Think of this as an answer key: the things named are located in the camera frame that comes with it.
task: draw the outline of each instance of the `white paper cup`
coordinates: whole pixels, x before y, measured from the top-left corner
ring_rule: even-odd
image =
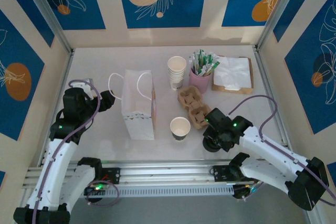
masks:
[[[171,72],[184,71],[187,66],[187,61],[181,56],[174,56],[168,60],[168,69]]]
[[[191,128],[190,122],[187,118],[174,118],[170,122],[170,130],[172,131],[173,137],[178,140],[184,140]]]
[[[169,78],[169,84],[173,90],[178,90],[180,87],[182,87],[183,78],[180,80],[174,80],[172,78]]]
[[[172,75],[174,75],[174,74],[182,74],[182,73],[184,73],[185,71],[184,70],[182,70],[182,71],[180,71],[180,72],[172,72],[170,69],[168,69],[168,73],[169,74],[172,74]]]
[[[169,77],[172,79],[180,79],[180,78],[184,78],[184,73],[180,73],[180,74],[169,74]]]

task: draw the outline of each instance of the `robotic arm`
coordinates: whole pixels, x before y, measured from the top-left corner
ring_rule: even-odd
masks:
[[[239,153],[226,169],[226,173],[233,173],[237,179],[255,178],[275,186],[304,210],[312,210],[326,190],[307,172],[308,169],[329,186],[321,160],[316,157],[308,160],[265,135],[261,138],[258,129],[245,118],[237,116],[231,120],[219,109],[214,109],[206,116],[206,120],[210,125],[203,134],[206,150],[217,152],[222,148],[228,152],[235,144],[240,144],[265,159],[259,161],[245,153]]]
[[[102,178],[100,159],[84,157],[78,162],[70,180],[63,186],[71,157],[77,149],[81,135],[88,128],[83,127],[63,144],[62,142],[93,116],[98,104],[100,104],[98,112],[105,111],[114,104],[114,97],[109,91],[101,92],[101,99],[94,97],[89,85],[91,82],[89,79],[84,82],[73,82],[72,88],[65,91],[64,109],[57,114],[56,121],[51,126],[48,154],[38,183],[27,206],[15,210],[14,220],[18,224],[34,223],[34,208],[37,224],[69,223],[72,208],[84,189],[93,180]]]

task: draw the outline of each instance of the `purple cable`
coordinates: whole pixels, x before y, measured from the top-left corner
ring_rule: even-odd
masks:
[[[80,127],[78,127],[77,129],[75,129],[74,131],[72,131],[71,133],[69,133],[64,139],[63,141],[58,145],[58,147],[56,148],[55,152],[53,153],[53,155],[51,156],[51,159],[48,163],[48,166],[46,168],[46,172],[44,173],[43,175],[43,178],[42,178],[42,181],[41,181],[41,185],[40,185],[40,188],[38,190],[38,193],[37,193],[37,198],[39,199],[41,197],[41,194],[42,194],[42,191],[43,191],[43,188],[44,188],[44,185],[46,183],[46,180],[47,180],[47,177],[48,177],[48,174],[50,172],[50,168],[51,166],[53,165],[53,160],[56,158],[59,150],[61,149],[61,147],[64,145],[64,143],[66,142],[66,140],[68,140],[72,135],[76,134],[78,131],[80,131],[82,128],[84,128],[89,122],[91,122],[93,120],[93,118],[95,118],[95,116],[97,115],[98,111],[99,111],[99,107],[100,107],[100,95],[99,95],[99,92],[98,90],[90,83],[90,82],[87,82],[87,81],[84,81],[84,80],[72,80],[69,82],[69,86],[71,87],[71,84],[73,82],[83,82],[87,85],[89,85],[96,93],[97,95],[97,100],[98,100],[98,104],[97,104],[97,108],[95,110],[95,112],[93,113],[93,115],[83,124],[81,125]],[[38,204],[39,204],[39,200],[37,200],[35,202],[35,205],[34,205],[34,211],[33,211],[33,218],[32,218],[32,224],[36,224],[36,214],[37,214],[37,208],[38,208]]]
[[[88,186],[91,186],[92,184],[96,184],[96,183],[104,183],[104,184],[108,184],[108,185],[110,185],[110,186],[113,186],[113,187],[115,188],[115,190],[117,191],[117,197],[116,197],[116,199],[115,199],[114,201],[112,201],[111,203],[105,204],[105,205],[91,204],[91,202],[89,201],[89,195],[90,195],[93,191],[95,191],[95,190],[92,190],[92,191],[88,192],[87,195],[86,195],[86,200],[87,200],[87,202],[90,203],[91,206],[96,206],[96,207],[112,207],[113,205],[115,205],[115,204],[119,201],[120,193],[119,193],[119,190],[118,190],[118,188],[115,186],[114,183],[109,182],[109,181],[106,181],[106,180],[94,180],[94,181],[90,182],[90,183],[88,184]]]
[[[263,139],[263,127],[265,126],[265,124],[266,123],[268,123],[269,122],[269,120],[271,120],[272,118],[273,118],[273,116],[275,116],[275,114],[277,113],[277,111],[278,111],[278,104],[277,104],[277,102],[273,99],[273,98],[271,98],[271,97],[269,97],[269,96],[267,96],[267,95],[262,95],[262,94],[259,94],[259,95],[252,95],[251,97],[248,97],[248,98],[246,98],[246,99],[244,99],[244,100],[242,100],[242,102],[240,102],[233,110],[231,110],[230,112],[229,112],[229,114],[228,115],[231,115],[238,107],[240,107],[244,102],[246,102],[247,100],[249,100],[249,99],[252,99],[252,98],[255,98],[255,97],[265,97],[265,98],[267,98],[267,99],[269,99],[269,100],[271,100],[273,103],[274,103],[274,106],[275,106],[275,108],[274,108],[274,111],[273,111],[273,113],[272,113],[272,115],[269,117],[269,118],[267,118],[262,124],[261,124],[261,126],[260,126],[260,128],[259,128],[259,136],[260,136],[260,138],[267,144],[267,145],[269,145],[269,146],[271,146],[272,148],[274,148],[274,149],[276,149],[278,152],[280,152],[280,153],[282,153],[282,154],[284,154],[284,156],[286,156],[286,157],[288,157],[290,160],[292,160],[293,162],[295,161],[295,158],[294,157],[292,157],[291,155],[289,155],[287,152],[285,152],[285,151],[283,151],[282,149],[280,149],[279,147],[277,147],[277,146],[275,146],[273,143],[271,143],[271,142],[269,142],[268,140],[266,140],[266,139]],[[331,202],[328,202],[328,201],[326,201],[326,200],[324,200],[324,199],[320,199],[320,201],[322,201],[323,203],[326,203],[327,205],[329,205],[329,206],[336,206],[336,196],[335,196],[335,194],[329,189],[329,187],[311,170],[311,169],[309,169],[308,167],[306,167],[303,163],[301,163],[300,161],[298,161],[297,162],[297,164],[299,165],[299,166],[301,166],[303,169],[305,169],[311,176],[313,176],[313,178],[314,179],[316,179],[323,187],[324,187],[324,189],[330,194],[330,196],[331,196],[331,198],[334,200],[334,203],[331,203]]]

